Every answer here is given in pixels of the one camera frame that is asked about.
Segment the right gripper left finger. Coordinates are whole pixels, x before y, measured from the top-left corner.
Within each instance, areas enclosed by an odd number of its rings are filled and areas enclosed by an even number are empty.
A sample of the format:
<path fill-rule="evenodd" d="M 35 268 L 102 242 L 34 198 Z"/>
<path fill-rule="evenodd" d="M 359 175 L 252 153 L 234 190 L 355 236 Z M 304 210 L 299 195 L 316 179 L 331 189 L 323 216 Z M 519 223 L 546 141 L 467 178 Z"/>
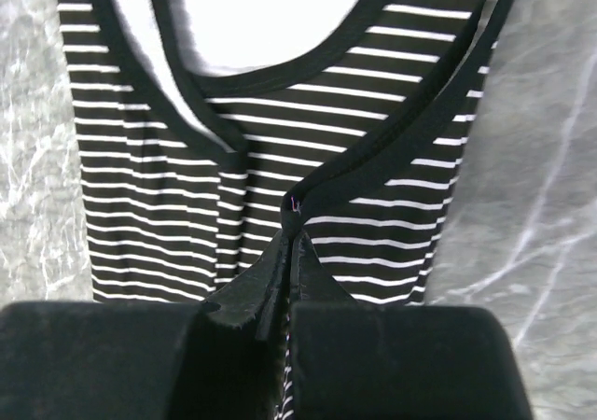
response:
<path fill-rule="evenodd" d="M 271 419 L 290 243 L 204 301 L 20 301 L 1 312 L 5 419 Z"/>

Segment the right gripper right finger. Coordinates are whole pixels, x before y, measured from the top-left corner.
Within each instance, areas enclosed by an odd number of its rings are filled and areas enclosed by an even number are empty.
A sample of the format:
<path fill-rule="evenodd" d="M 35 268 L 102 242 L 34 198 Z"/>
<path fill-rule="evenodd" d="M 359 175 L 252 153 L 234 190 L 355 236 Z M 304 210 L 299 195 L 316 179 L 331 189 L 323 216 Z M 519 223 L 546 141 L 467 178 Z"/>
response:
<path fill-rule="evenodd" d="M 506 331 L 474 306 L 369 306 L 326 271 L 306 233 L 290 265 L 297 419 L 529 419 Z"/>

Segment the black striped tank top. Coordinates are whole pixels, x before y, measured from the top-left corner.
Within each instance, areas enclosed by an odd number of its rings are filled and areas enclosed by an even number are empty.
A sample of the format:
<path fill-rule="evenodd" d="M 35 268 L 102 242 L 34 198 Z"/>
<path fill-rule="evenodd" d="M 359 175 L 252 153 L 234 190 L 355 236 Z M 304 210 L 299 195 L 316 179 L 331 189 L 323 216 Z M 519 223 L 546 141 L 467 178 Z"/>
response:
<path fill-rule="evenodd" d="M 199 70 L 192 23 L 259 0 L 58 0 L 95 301 L 204 301 L 290 243 L 281 397 L 297 419 L 290 265 L 306 233 L 369 306 L 425 288 L 513 0 L 349 0 L 305 53 Z"/>

